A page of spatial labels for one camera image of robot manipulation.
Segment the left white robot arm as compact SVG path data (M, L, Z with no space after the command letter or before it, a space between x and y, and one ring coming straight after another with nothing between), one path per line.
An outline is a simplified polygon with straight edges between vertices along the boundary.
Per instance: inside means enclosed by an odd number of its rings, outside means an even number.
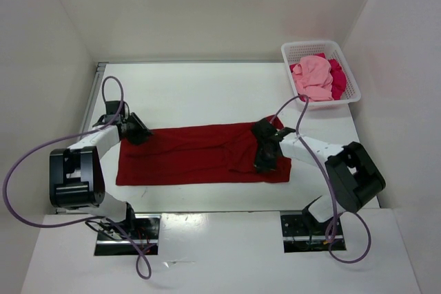
M128 239L138 229L135 212L130 203L106 192L101 159L122 140L136 147L153 132L134 112L110 120L110 115L102 115L91 133L50 153L49 196L53 207L111 219L114 232Z

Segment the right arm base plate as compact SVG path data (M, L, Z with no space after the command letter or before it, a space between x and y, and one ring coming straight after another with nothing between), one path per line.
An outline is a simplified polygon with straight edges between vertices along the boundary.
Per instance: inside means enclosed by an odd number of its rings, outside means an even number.
M329 249L325 237L330 220L319 223L301 211L281 211L280 225L285 253L320 252Z

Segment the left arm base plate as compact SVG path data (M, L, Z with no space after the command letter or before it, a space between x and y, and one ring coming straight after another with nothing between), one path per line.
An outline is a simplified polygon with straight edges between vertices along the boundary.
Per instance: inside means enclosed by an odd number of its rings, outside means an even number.
M120 226L146 255L158 254L160 214L137 213L132 228ZM88 227L96 232L94 256L137 255L137 250L121 232L107 221L90 221Z

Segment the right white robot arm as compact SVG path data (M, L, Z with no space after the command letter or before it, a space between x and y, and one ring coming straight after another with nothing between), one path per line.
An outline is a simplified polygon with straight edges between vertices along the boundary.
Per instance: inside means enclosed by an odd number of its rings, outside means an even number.
M327 221L343 212L357 213L386 187L386 182L367 150L357 142L326 143L299 134L295 129L273 125L252 128L258 149L254 166L274 173L277 162L289 158L319 168L329 193L303 209L302 226L310 234L320 233Z

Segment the dark red t shirt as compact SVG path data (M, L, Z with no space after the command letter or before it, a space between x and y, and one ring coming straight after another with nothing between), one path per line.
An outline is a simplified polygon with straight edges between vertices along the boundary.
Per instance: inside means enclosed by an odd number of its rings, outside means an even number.
M116 185L120 187L212 183L289 182L291 161L259 172L253 123L155 129L140 145L122 140Z

